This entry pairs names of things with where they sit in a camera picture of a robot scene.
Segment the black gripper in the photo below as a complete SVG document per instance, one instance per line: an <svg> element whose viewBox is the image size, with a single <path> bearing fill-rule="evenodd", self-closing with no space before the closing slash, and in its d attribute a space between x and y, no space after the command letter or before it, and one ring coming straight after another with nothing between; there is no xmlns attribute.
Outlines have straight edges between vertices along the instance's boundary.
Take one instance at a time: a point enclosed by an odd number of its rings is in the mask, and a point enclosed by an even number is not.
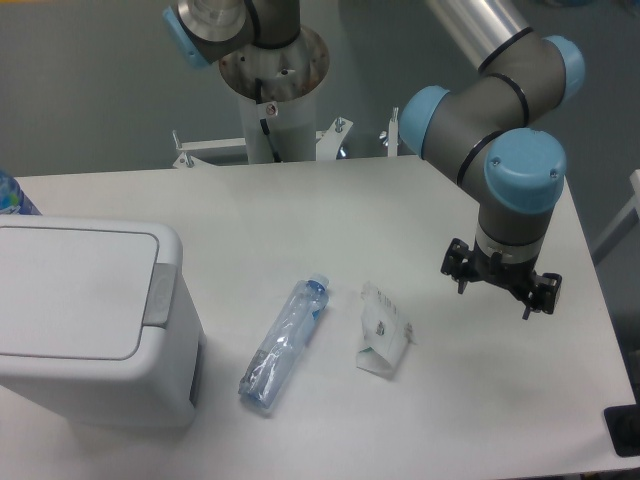
<svg viewBox="0 0 640 480"><path fill-rule="evenodd" d="M476 238L474 248L453 238L446 250L441 273L457 283L457 292L463 294L469 282L485 282L502 288L525 308L522 319L531 313L551 315L555 311L562 286L557 273L538 275L535 265L542 240L527 245L507 245L491 238Z"/></svg>

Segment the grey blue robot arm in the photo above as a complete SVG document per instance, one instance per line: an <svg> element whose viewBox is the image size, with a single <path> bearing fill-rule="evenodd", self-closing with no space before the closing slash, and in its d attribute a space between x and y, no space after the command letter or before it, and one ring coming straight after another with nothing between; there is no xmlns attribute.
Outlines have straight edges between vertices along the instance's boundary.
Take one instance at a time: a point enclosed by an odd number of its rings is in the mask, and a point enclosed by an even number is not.
<svg viewBox="0 0 640 480"><path fill-rule="evenodd" d="M531 123L581 88L585 62L560 36L539 36L509 1L433 1L431 11L478 80L460 93L417 92L401 111L402 142L479 205L472 245L453 240L441 270L459 287L486 282L527 313L555 310L562 278L535 270L566 173L566 155ZM163 13L187 62L217 64L246 104L252 163L317 158L315 117L303 104L326 77L322 38L296 1L176 1Z"/></svg>

